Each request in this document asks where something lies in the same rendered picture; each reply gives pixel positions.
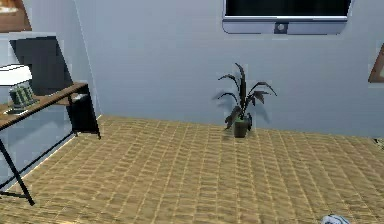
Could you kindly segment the dark leafy potted house plant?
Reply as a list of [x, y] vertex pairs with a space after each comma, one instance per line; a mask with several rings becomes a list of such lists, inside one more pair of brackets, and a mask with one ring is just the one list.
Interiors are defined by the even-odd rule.
[[220, 80], [225, 78], [231, 79], [237, 87], [238, 95], [232, 92], [224, 92], [219, 96], [219, 99], [223, 96], [231, 96], [235, 100], [236, 106], [225, 118], [226, 129], [232, 128], [235, 138], [244, 138], [247, 132], [252, 129], [253, 124], [252, 115], [247, 112], [249, 104], [255, 106], [257, 100], [264, 104], [265, 95], [277, 95], [277, 93], [272, 86], [265, 81], [259, 81], [254, 84], [250, 90], [247, 90], [244, 68], [238, 63], [236, 63], [236, 66], [240, 72], [239, 78], [236, 78], [232, 74], [226, 74], [220, 77]]

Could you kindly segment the white crumpled cloth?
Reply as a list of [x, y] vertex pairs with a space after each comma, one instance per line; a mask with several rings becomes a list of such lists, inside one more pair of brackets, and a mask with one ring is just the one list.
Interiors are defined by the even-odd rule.
[[336, 214], [329, 214], [324, 216], [320, 224], [351, 224], [349, 220], [344, 218], [343, 216], [336, 215]]

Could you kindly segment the wooden table with black legs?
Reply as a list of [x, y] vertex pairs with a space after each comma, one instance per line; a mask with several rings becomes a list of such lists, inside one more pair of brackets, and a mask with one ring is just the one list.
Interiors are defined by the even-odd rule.
[[[12, 172], [12, 176], [8, 180], [4, 181], [3, 183], [0, 183], [0, 195], [26, 199], [31, 206], [33, 206], [35, 202], [33, 201], [33, 198], [30, 195], [28, 188], [22, 180], [21, 174], [24, 171], [26, 171], [29, 167], [38, 162], [41, 158], [47, 155], [50, 151], [52, 151], [56, 146], [58, 146], [72, 134], [77, 136], [79, 133], [91, 133], [96, 134], [98, 138], [101, 138], [101, 133], [93, 107], [89, 85], [87, 83], [75, 82], [73, 85], [63, 90], [60, 90], [50, 96], [35, 96], [35, 99], [37, 100], [37, 103], [33, 104], [32, 106], [29, 106], [27, 108], [27, 111], [20, 115], [6, 114], [6, 105], [1, 105], [0, 108], [2, 109], [2, 114], [0, 115], [0, 131], [17, 124], [18, 122], [21, 122], [22, 120], [52, 105], [63, 105], [66, 107], [72, 128], [66, 136], [60, 139], [49, 149], [42, 152], [38, 157], [32, 160], [21, 170], [18, 170], [15, 167], [15, 164], [9, 152], [7, 151], [4, 143], [0, 139], [0, 155], [3, 156], [6, 161], [6, 164]], [[16, 182], [19, 184], [22, 190], [22, 194], [2, 191], [2, 188], [8, 183], [10, 183], [12, 180], [16, 180]]]

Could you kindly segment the grey wall television set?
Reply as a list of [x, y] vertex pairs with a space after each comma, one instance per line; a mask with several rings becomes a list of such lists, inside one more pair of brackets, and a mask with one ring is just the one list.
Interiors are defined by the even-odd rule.
[[355, 0], [223, 0], [228, 34], [338, 35]]

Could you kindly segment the brown framed wall picture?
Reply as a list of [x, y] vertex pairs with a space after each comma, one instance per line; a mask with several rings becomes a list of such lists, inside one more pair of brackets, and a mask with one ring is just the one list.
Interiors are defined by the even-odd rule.
[[0, 0], [0, 33], [31, 30], [23, 0]]

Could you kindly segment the white shade green table lamp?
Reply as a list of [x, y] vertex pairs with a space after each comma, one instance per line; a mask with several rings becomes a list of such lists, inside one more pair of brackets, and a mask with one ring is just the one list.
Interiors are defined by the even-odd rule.
[[5, 111], [7, 115], [21, 115], [28, 111], [28, 107], [37, 103], [29, 85], [32, 80], [30, 68], [23, 64], [9, 64], [0, 67], [0, 86], [9, 86], [12, 103]]

